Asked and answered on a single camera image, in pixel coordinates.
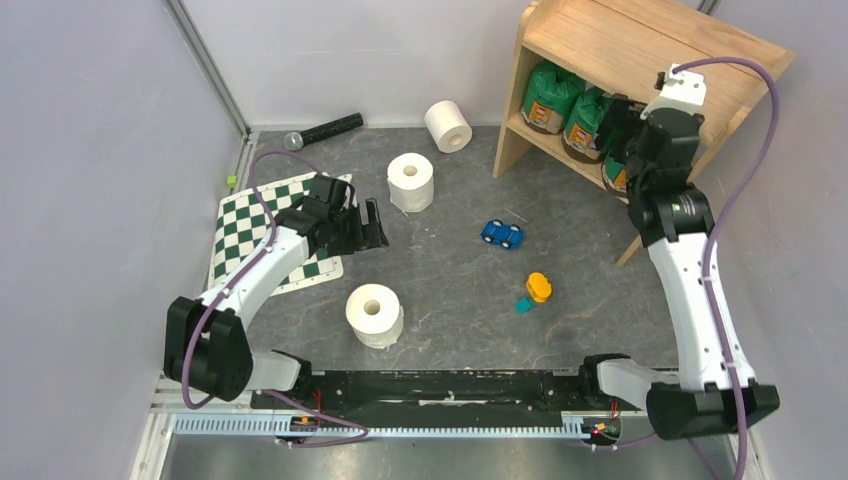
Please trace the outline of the brown-topped green paper roll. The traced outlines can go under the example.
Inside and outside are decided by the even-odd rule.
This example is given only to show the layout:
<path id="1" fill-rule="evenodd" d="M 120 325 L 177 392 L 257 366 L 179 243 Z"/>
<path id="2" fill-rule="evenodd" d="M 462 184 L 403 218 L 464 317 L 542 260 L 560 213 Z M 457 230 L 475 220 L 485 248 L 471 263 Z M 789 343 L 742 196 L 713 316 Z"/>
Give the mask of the brown-topped green paper roll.
<path id="1" fill-rule="evenodd" d="M 623 160 L 626 141 L 626 135 L 621 130 L 615 130 L 601 150 L 603 186 L 609 193 L 621 198 L 627 195 L 627 175 Z"/>

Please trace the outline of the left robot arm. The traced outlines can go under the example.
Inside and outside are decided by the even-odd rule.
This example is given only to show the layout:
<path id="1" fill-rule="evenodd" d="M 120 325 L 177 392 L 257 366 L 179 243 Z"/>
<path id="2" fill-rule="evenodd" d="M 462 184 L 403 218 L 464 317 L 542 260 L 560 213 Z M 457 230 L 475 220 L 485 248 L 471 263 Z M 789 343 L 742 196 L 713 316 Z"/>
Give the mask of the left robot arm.
<path id="1" fill-rule="evenodd" d="M 191 390 L 223 401 L 247 390 L 275 390 L 290 407 L 306 405 L 314 381 L 302 373 L 305 361 L 253 352 L 251 321 L 282 280 L 318 251 L 343 256 L 389 244 L 376 200 L 358 201 L 351 183 L 323 174 L 306 195 L 268 217 L 267 233 L 222 282 L 168 307 L 162 370 L 181 385 L 190 409 L 201 406 Z"/>

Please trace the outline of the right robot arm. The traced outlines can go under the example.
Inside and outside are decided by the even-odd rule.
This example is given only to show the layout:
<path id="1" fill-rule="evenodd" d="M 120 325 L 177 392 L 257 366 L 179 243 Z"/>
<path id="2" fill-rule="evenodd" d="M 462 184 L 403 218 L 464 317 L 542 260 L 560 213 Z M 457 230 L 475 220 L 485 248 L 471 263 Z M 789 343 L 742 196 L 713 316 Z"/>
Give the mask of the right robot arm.
<path id="1" fill-rule="evenodd" d="M 616 95 L 599 127 L 605 153 L 625 165 L 628 216 L 660 277 L 679 367 L 671 373 L 624 354 L 588 356 L 577 392 L 591 408 L 617 398 L 645 411 L 663 440 L 741 433 L 781 405 L 776 386 L 757 380 L 739 344 L 711 238 L 713 214 L 689 180 L 703 121 Z"/>

